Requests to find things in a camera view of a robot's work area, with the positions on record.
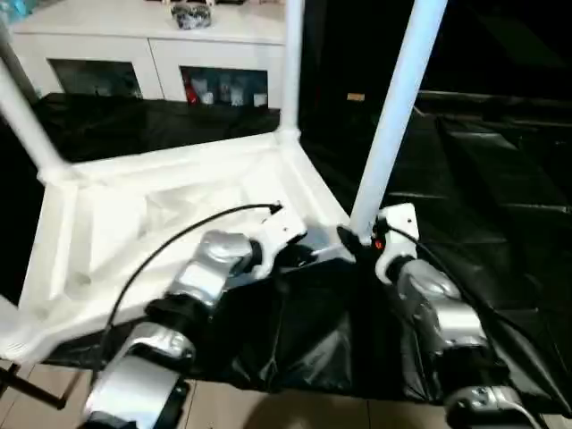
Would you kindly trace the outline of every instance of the black cable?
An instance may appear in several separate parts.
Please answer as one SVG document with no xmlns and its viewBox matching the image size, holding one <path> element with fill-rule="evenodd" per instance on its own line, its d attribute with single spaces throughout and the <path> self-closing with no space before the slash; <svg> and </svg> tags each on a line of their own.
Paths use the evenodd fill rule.
<svg viewBox="0 0 572 429">
<path fill-rule="evenodd" d="M 105 358 L 105 345 L 107 343 L 107 339 L 109 337 L 109 334 L 114 327 L 115 315 L 117 314 L 117 311 L 119 310 L 119 306 L 121 305 L 122 300 L 125 297 L 125 294 L 127 293 L 127 290 L 135 282 L 135 280 L 141 274 L 141 272 L 163 250 L 165 250 L 173 242 L 175 242 L 179 238 L 183 237 L 184 235 L 196 230 L 197 228 L 200 228 L 201 226 L 205 225 L 206 223 L 210 223 L 213 220 L 218 219 L 219 217 L 231 215 L 233 213 L 236 213 L 236 212 L 239 212 L 242 210 L 250 210 L 253 208 L 268 208 L 268 209 L 270 209 L 270 213 L 273 214 L 273 213 L 276 213 L 278 210 L 280 210 L 282 208 L 282 206 L 280 206 L 279 204 L 246 204 L 244 206 L 238 206 L 238 207 L 234 207 L 234 208 L 229 208 L 228 210 L 223 210 L 222 212 L 219 212 L 217 214 L 213 214 L 212 216 L 209 216 L 206 219 L 203 219 L 202 221 L 199 221 L 197 223 L 193 223 L 191 226 L 188 226 L 184 230 L 176 233 L 170 239 L 168 239 L 165 243 L 163 243 L 159 248 L 157 248 L 157 250 L 155 250 L 151 255 L 149 255 L 147 257 L 147 259 L 145 259 L 145 261 L 143 261 L 143 263 L 137 268 L 137 270 L 135 270 L 135 272 L 131 275 L 129 280 L 123 286 L 123 289 L 120 292 L 119 296 L 117 297 L 117 300 L 114 303 L 114 307 L 112 308 L 111 313 L 109 314 L 109 317 L 107 317 L 107 322 L 105 323 L 105 328 L 104 328 L 104 331 L 101 335 L 101 341 L 99 342 L 99 347 L 96 349 L 97 355 L 95 356 L 94 361 L 93 361 L 93 365 L 92 365 L 92 374 L 91 374 L 91 385 L 92 386 L 95 383 L 95 381 L 97 380 L 97 373 L 101 369 L 101 366 L 102 366 L 104 358 Z"/>
</svg>

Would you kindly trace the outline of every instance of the white metal pole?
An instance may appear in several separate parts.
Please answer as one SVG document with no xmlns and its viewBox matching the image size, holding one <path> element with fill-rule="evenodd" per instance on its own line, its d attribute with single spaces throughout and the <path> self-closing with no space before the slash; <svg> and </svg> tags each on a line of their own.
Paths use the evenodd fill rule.
<svg viewBox="0 0 572 429">
<path fill-rule="evenodd" d="M 14 134 L 39 171 L 65 166 L 65 162 L 55 151 L 2 60 L 0 60 L 0 112 L 10 123 Z"/>
<path fill-rule="evenodd" d="M 349 226 L 368 240 L 415 103 L 447 0 L 415 0 Z"/>
<path fill-rule="evenodd" d="M 286 0 L 286 41 L 282 65 L 281 130 L 298 132 L 304 0 Z"/>
</svg>

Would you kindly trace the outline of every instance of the white frame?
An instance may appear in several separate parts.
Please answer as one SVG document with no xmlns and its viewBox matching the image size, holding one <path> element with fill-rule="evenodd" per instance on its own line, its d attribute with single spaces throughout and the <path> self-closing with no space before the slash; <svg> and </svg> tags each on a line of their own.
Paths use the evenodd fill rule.
<svg viewBox="0 0 572 429">
<path fill-rule="evenodd" d="M 187 101 L 181 66 L 267 72 L 268 106 L 282 105 L 283 46 L 196 40 L 149 39 L 164 98 Z"/>
<path fill-rule="evenodd" d="M 14 34 L 14 50 L 40 96 L 64 92 L 48 59 L 95 60 L 131 63 L 141 95 L 164 98 L 151 48 L 145 38 Z"/>
<path fill-rule="evenodd" d="M 214 159 L 214 164 L 207 168 L 215 171 L 220 156 L 225 156 L 227 149 L 232 148 L 242 152 L 249 151 L 250 148 L 265 150 L 264 147 L 268 147 L 272 155 L 280 160 L 283 171 L 287 172 L 287 176 L 281 178 L 281 185 L 292 190 L 291 199 L 297 200 L 297 202 L 292 201 L 294 206 L 301 208 L 303 218 L 309 217 L 310 222 L 318 222 L 319 229 L 325 228 L 326 234 L 319 240 L 322 243 L 319 248 L 322 259 L 343 252 L 334 231 L 336 223 L 350 222 L 350 226 L 362 240 L 367 238 L 367 232 L 379 210 L 387 180 L 399 151 L 447 0 L 416 0 L 414 3 L 351 220 L 299 144 L 297 119 L 303 4 L 303 0 L 289 0 L 286 5 L 286 46 L 283 58 L 282 114 L 279 130 L 234 141 L 217 141 L 202 147 L 169 149 L 142 156 L 127 156 L 70 166 L 56 154 L 49 138 L 10 77 L 10 73 L 0 62 L 0 111 L 38 166 L 40 177 L 46 183 L 45 200 L 36 235 L 37 242 L 32 250 L 22 291 L 24 299 L 20 302 L 21 311 L 10 310 L 13 306 L 0 297 L 0 306 L 4 310 L 0 314 L 0 353 L 5 358 L 20 363 L 38 362 L 62 341 L 103 327 L 103 318 L 108 313 L 111 302 L 114 301 L 114 289 L 97 288 L 98 296 L 92 299 L 82 299 L 83 292 L 79 290 L 74 292 L 73 289 L 77 288 L 74 285 L 71 286 L 71 293 L 67 293 L 64 284 L 68 279 L 65 278 L 67 274 L 65 266 L 62 265 L 66 264 L 65 260 L 71 254 L 71 248 L 63 243 L 63 240 L 70 239 L 69 235 L 74 228 L 70 226 L 70 220 L 85 220 L 82 216 L 89 216 L 89 213 L 77 214 L 77 217 L 66 220 L 69 208 L 73 209 L 76 205 L 77 198 L 74 197 L 77 195 L 76 191 L 85 189 L 85 185 L 90 183 L 97 185 L 99 181 L 109 186 L 106 183 L 107 179 L 111 179 L 113 183 L 113 177 L 110 176 L 116 174 L 118 169 L 129 174 L 133 172 L 146 174 L 144 170 L 146 166 L 149 163 L 156 164 L 157 168 L 160 166 L 166 168 L 164 177 L 171 180 L 173 164 L 179 163 L 185 157 L 191 163 L 201 163 L 202 158 L 197 156 L 201 150 L 211 154 L 210 158 Z M 84 46 L 77 46 L 77 49 L 76 52 L 83 51 Z M 230 158 L 231 164 L 240 162 L 237 156 L 238 153 Z M 193 174 L 192 170 L 183 168 L 180 173 L 183 177 L 187 177 Z M 267 178 L 273 173 L 266 173 L 264 177 Z M 265 186 L 265 179 L 257 181 L 250 189 L 269 192 L 268 196 L 273 194 L 273 190 Z M 105 206 L 105 208 L 110 207 L 114 209 L 113 205 Z M 113 216 L 115 215 L 121 216 L 125 213 L 117 213 L 114 210 Z M 58 231 L 58 225 L 62 224 L 67 225 L 66 231 L 70 234 Z M 41 257 L 42 254 L 49 255 L 53 252 L 55 252 L 54 257 L 62 261 L 61 264 L 56 261 L 51 262 L 48 257 Z M 27 286 L 26 283 L 33 282 L 34 278 L 37 280 L 36 288 L 33 287 L 34 284 Z M 143 306 L 149 298 L 152 298 L 144 296 L 142 291 L 141 288 L 135 287 L 127 294 L 129 297 L 122 303 L 117 316 L 118 321 L 126 321 L 141 314 Z M 155 293 L 160 294 L 161 291 L 155 289 Z M 40 304 L 48 300 L 51 303 L 48 307 L 43 307 L 39 315 L 35 311 L 34 300 Z"/>
</svg>

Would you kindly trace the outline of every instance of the white shelf top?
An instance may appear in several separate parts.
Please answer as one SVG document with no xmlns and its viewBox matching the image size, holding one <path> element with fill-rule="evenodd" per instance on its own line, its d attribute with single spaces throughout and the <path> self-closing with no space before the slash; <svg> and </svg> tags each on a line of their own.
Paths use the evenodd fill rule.
<svg viewBox="0 0 572 429">
<path fill-rule="evenodd" d="M 146 0 L 62 0 L 11 26 L 17 34 L 169 38 L 283 45 L 284 6 L 218 4 L 207 29 L 182 30 L 170 6 Z"/>
</svg>

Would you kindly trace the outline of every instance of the floor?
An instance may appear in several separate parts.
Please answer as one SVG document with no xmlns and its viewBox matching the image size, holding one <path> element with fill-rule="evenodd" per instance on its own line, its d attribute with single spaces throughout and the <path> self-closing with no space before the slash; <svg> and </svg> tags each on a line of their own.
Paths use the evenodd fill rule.
<svg viewBox="0 0 572 429">
<path fill-rule="evenodd" d="M 6 368 L 6 362 L 0 362 Z M 36 365 L 22 368 L 20 377 L 61 395 L 76 370 Z M 0 399 L 2 429 L 72 429 L 78 426 L 88 391 L 82 372 L 67 407 L 56 411 L 8 389 Z M 177 429 L 369 429 L 445 428 L 441 408 L 354 400 L 314 393 L 286 391 L 268 395 L 239 391 L 219 383 L 191 382 L 191 392 Z M 572 428 L 571 421 L 547 416 L 551 428 Z"/>
</svg>

